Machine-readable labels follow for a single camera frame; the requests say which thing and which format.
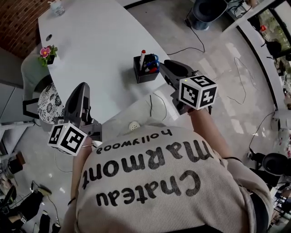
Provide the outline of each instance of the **red brick wall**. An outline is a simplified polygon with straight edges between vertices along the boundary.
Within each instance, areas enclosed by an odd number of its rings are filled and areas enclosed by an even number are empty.
[[[47,0],[0,0],[0,47],[25,58],[40,43],[38,17]]]

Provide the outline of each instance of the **pen holder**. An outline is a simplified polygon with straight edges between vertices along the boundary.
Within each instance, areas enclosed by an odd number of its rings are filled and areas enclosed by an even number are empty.
[[[135,77],[136,77],[137,83],[153,81],[156,79],[156,77],[158,76],[160,72],[160,71],[157,71],[156,73],[148,74],[143,71],[140,71],[140,56],[136,56],[133,58],[133,68],[135,70]]]

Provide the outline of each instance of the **beige sweatshirt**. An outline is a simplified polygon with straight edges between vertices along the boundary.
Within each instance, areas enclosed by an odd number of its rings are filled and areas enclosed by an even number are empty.
[[[240,161],[191,130],[142,127],[90,154],[61,232],[254,233],[253,192],[270,220],[266,184]]]

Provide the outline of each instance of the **white tile floor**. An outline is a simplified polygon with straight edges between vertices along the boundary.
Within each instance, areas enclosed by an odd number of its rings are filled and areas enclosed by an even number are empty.
[[[131,8],[129,12],[166,52],[172,53],[189,46],[202,48],[193,32],[183,22],[191,5],[188,0],[156,0]],[[227,23],[228,21],[222,17],[212,23],[208,31],[197,31],[205,44],[206,53],[186,50],[170,57],[191,66],[194,70],[200,70],[218,83],[219,98],[213,106],[212,117],[231,146],[234,156],[247,163],[246,153],[252,134],[262,119],[274,111],[274,104],[259,63],[240,33],[234,29],[220,36]],[[246,90],[246,99],[242,105],[227,97],[242,102],[245,96],[234,57],[240,58],[253,76],[252,84],[248,71],[238,62],[241,80]],[[161,121],[166,116],[163,121],[165,124],[191,127],[189,117],[186,114],[179,116],[173,108],[171,93],[172,88],[167,85],[156,91],[166,104],[167,116],[162,100],[152,95],[152,118]],[[145,96],[103,125],[104,141],[126,132],[131,121],[144,124],[149,117],[150,97]],[[275,137],[276,132],[270,129],[270,120],[266,119],[251,147],[255,151],[268,153],[272,150]],[[62,222],[70,200],[71,173],[58,170],[55,165],[54,150],[47,147],[46,143],[47,133],[37,126],[29,128],[18,143],[17,149],[22,151],[26,160],[24,170],[16,175],[19,184],[18,193],[28,194],[32,180],[46,185],[53,192],[51,200],[56,204]],[[62,170],[71,170],[72,157],[56,152],[56,161]],[[54,206],[47,198],[44,199],[43,204],[40,209],[46,210],[52,222],[55,222]],[[35,222],[39,224],[40,216],[41,211],[25,225],[28,232],[32,232]]]

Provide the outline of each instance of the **trash bin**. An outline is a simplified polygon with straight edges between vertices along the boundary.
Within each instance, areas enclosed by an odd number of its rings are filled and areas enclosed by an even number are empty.
[[[196,30],[207,30],[210,23],[227,9],[225,0],[196,0],[192,8],[192,24]]]

